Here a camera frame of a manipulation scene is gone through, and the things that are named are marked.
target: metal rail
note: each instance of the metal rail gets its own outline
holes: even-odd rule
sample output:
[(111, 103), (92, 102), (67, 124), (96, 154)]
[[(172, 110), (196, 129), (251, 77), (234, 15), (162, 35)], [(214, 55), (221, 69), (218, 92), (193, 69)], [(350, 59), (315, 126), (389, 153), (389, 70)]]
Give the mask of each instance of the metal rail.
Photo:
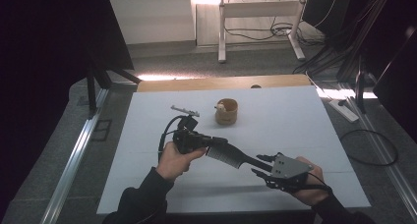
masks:
[(53, 224), (56, 223), (62, 206), (64, 205), (65, 199), (67, 198), (68, 192), (71, 189), (74, 178), (76, 177), (77, 170), (82, 161), (84, 152), (89, 142), (89, 137), (97, 123), (97, 120), (101, 113), (103, 102), (107, 96), (108, 90), (102, 89), (96, 98), (97, 110), (95, 115), (86, 121), (84, 127), (80, 133), (80, 136), (74, 146), (73, 152), (68, 159), (67, 165), (65, 166), (64, 172), (55, 188), (51, 200), (43, 214), (40, 224)]

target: wooden cup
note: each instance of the wooden cup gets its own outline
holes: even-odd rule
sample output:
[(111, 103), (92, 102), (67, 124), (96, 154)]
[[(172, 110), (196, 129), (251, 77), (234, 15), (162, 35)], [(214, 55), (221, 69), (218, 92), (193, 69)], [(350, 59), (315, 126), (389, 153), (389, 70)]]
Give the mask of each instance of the wooden cup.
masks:
[(238, 109), (236, 100), (231, 98), (220, 99), (215, 108), (217, 109), (215, 111), (215, 122), (220, 125), (232, 125), (236, 123)]

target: white tabletop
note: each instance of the white tabletop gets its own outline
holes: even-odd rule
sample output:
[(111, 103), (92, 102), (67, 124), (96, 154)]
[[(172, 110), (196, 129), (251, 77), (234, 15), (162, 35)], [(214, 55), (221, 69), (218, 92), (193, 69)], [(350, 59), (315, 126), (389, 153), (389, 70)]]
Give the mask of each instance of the white tabletop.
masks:
[[(234, 98), (239, 104), (232, 126), (214, 121), (214, 106), (221, 98)], [(315, 88), (292, 86), (134, 93), (97, 213), (117, 210), (124, 189), (137, 188), (150, 167), (156, 166), (160, 136), (168, 122), (181, 115), (170, 109), (172, 105), (198, 111), (201, 117), (196, 117), (195, 131), (226, 138), (250, 156), (281, 152), (307, 157), (324, 169), (327, 184), (344, 206), (370, 205)], [(250, 168), (243, 164), (236, 169), (206, 156), (193, 161), (190, 171), (168, 193), (168, 212), (310, 208), (289, 194), (267, 188)]]

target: brush bristles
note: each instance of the brush bristles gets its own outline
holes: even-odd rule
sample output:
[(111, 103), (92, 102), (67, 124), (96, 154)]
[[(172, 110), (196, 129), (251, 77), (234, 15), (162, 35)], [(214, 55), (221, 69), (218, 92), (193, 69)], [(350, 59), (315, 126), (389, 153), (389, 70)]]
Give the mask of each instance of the brush bristles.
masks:
[(244, 153), (231, 144), (212, 146), (208, 149), (207, 156), (229, 164), (239, 169), (244, 162)]

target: brush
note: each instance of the brush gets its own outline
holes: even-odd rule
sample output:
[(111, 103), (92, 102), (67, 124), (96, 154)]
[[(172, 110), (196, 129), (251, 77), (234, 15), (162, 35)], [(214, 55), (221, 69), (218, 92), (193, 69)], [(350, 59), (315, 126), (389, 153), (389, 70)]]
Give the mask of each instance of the brush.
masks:
[(272, 171), (272, 167), (270, 165), (246, 155), (239, 148), (230, 143), (209, 147), (206, 156), (222, 161), (237, 169), (239, 169), (239, 167), (246, 162), (265, 171)]

